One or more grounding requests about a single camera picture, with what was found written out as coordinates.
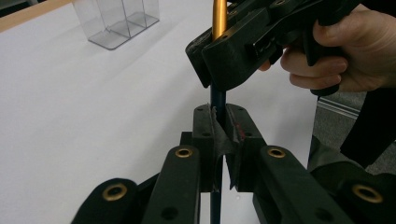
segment clear plastic container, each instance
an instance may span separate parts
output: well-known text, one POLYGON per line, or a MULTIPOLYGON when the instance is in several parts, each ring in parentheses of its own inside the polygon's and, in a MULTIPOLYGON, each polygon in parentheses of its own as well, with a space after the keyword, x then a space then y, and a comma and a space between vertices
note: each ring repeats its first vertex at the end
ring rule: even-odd
POLYGON ((159 21, 158 0, 75 0, 88 40, 115 49, 159 21))

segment finger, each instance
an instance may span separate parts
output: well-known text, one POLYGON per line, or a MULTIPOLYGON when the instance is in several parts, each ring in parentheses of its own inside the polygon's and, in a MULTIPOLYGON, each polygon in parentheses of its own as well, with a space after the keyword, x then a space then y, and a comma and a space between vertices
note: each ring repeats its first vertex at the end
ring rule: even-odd
POLYGON ((264 72, 270 69, 270 67, 271 67, 270 61, 267 60, 265 61, 265 63, 262 64, 262 66, 259 67, 259 70, 264 72))
POLYGON ((290 83, 310 90, 322 90, 334 86, 341 82, 340 75, 331 75, 327 77, 302 77, 290 74, 290 83))
POLYGON ((297 48, 287 49, 280 64, 286 71, 303 77, 327 77, 347 70, 347 59, 340 56, 323 57, 314 66, 308 66, 305 54, 297 48))
POLYGON ((384 35, 384 14, 359 6, 340 22, 331 26, 314 25, 314 38, 325 47, 365 46, 384 35))

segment gray floor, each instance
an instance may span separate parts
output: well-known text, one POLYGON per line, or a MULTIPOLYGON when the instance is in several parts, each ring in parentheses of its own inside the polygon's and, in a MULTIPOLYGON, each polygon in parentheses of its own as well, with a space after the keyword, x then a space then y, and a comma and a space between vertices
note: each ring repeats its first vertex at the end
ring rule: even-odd
MULTIPOLYGON (((355 123, 364 97, 365 93, 336 93, 321 99, 318 102, 314 136, 326 146, 339 148, 355 123)), ((391 144, 366 171, 373 175, 381 173, 396 175, 396 143, 391 144)))

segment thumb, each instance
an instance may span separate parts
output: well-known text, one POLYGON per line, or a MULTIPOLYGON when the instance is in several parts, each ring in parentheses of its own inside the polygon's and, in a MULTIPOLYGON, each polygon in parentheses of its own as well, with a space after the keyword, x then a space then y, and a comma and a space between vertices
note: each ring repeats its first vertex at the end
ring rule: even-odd
POLYGON ((384 14, 360 6, 331 26, 314 25, 314 38, 325 47, 369 46, 387 31, 384 14))

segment white tabletop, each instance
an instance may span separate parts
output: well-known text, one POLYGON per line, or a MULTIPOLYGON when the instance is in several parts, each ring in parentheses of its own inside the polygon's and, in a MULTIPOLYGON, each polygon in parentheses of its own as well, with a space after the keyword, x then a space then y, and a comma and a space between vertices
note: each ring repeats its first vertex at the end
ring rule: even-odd
MULTIPOLYGON (((71 4, 0 34, 0 223, 70 223, 104 181, 161 170, 209 101, 184 49, 211 10, 211 0, 160 1, 161 21, 113 51, 87 41, 71 4)), ((227 101, 306 164, 316 97, 278 64, 227 101)), ((223 223, 259 223, 251 194, 224 191, 223 223)), ((208 223, 207 195, 202 204, 208 223)))

